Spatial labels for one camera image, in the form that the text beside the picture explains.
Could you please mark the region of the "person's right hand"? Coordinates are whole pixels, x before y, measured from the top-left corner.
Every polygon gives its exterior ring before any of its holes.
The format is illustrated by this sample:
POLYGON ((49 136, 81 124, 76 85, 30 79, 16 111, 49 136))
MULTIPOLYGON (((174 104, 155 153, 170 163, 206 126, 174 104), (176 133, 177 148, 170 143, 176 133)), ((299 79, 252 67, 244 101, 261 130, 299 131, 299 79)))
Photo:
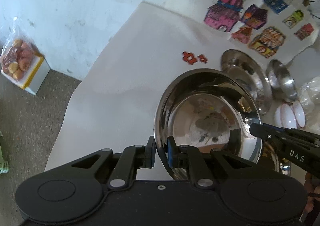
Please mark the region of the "person's right hand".
MULTIPOLYGON (((308 193, 319 194, 319 179, 315 179, 312 174, 307 172, 304 188, 308 193)), ((319 225, 319 197, 308 197, 303 217, 305 225, 319 225)))

